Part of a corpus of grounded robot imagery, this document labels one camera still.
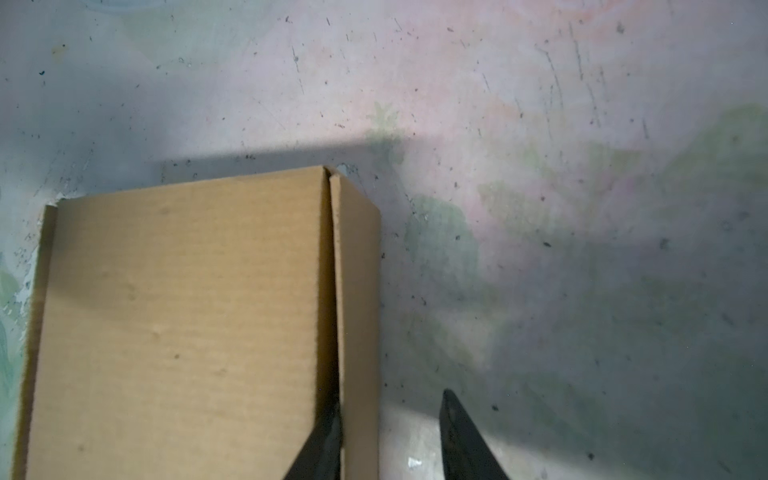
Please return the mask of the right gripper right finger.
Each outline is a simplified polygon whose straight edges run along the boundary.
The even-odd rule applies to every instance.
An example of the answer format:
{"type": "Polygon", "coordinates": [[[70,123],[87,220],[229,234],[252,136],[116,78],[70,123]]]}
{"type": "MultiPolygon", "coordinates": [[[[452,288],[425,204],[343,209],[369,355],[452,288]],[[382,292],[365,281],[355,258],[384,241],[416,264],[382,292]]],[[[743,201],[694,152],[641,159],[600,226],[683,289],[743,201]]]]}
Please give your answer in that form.
{"type": "Polygon", "coordinates": [[[451,389],[442,394],[439,427],[446,480],[510,479],[451,389]]]}

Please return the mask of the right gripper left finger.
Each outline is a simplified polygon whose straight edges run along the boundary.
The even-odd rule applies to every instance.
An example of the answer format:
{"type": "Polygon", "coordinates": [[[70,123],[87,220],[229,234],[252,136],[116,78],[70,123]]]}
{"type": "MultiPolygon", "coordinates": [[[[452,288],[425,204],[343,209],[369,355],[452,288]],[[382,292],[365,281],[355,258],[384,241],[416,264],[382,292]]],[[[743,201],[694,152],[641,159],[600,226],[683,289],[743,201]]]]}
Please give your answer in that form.
{"type": "Polygon", "coordinates": [[[284,480],[339,479],[342,442],[340,404],[335,403],[309,434],[284,480]]]}

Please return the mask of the brown cardboard paper box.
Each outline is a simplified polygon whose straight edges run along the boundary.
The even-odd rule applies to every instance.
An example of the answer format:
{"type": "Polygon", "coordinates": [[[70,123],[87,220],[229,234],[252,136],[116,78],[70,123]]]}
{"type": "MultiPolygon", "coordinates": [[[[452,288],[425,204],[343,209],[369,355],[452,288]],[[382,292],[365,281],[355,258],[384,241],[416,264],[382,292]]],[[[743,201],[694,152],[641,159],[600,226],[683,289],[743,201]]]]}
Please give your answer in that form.
{"type": "Polygon", "coordinates": [[[324,166],[47,207],[11,477],[377,478],[380,225],[324,166]]]}

